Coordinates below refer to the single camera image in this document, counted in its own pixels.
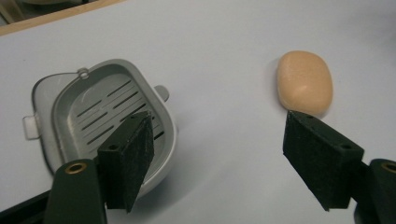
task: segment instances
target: table surface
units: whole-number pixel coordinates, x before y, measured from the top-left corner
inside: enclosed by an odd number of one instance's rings
[[[0,210],[50,189],[38,141],[24,138],[42,77],[113,58],[170,91],[176,162],[133,212],[109,223],[354,223],[355,203],[324,212],[282,155],[276,95],[284,53],[315,52],[332,72],[322,118],[396,161],[396,2],[134,0],[0,37]]]

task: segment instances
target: colander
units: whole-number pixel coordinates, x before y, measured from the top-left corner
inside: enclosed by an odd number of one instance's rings
[[[165,87],[150,87],[137,68],[124,60],[99,63],[76,73],[40,79],[33,87],[34,115],[23,118],[26,138],[40,139],[49,169],[93,159],[97,148],[128,115],[150,111],[155,156],[138,197],[168,173],[176,148],[176,125],[164,101]]]

